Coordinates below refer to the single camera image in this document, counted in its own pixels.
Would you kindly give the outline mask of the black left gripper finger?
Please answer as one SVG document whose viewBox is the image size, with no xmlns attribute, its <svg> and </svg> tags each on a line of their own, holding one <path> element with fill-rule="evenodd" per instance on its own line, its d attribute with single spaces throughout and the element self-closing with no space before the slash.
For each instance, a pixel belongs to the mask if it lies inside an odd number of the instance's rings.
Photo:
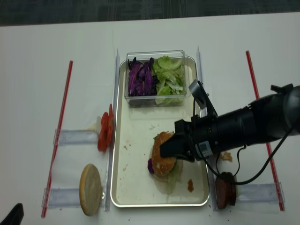
<svg viewBox="0 0 300 225">
<path fill-rule="evenodd" d="M 23 204 L 16 204 L 4 218 L 4 225 L 20 225 L 24 217 Z"/>
</svg>

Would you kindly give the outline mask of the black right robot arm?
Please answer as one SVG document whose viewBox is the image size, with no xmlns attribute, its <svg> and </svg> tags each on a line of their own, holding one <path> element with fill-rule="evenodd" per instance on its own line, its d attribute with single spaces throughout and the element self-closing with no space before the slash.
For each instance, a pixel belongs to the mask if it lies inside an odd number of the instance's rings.
<svg viewBox="0 0 300 225">
<path fill-rule="evenodd" d="M 189 90 L 200 108 L 207 109 L 207 116 L 175 122 L 175 134 L 160 146 L 163 158 L 200 161 L 222 151 L 276 141 L 288 130 L 290 135 L 300 133 L 299 86 L 272 85 L 274 94 L 220 116 L 199 81 L 194 80 Z"/>
</svg>

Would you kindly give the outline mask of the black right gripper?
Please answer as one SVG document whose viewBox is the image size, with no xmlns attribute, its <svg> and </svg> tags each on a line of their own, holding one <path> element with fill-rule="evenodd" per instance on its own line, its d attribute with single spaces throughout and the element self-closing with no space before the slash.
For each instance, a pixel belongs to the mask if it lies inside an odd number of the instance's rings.
<svg viewBox="0 0 300 225">
<path fill-rule="evenodd" d="M 214 118 L 196 115 L 190 122 L 178 120 L 174 125 L 175 134 L 160 146 L 162 158 L 176 157 L 194 162 L 221 152 Z"/>
</svg>

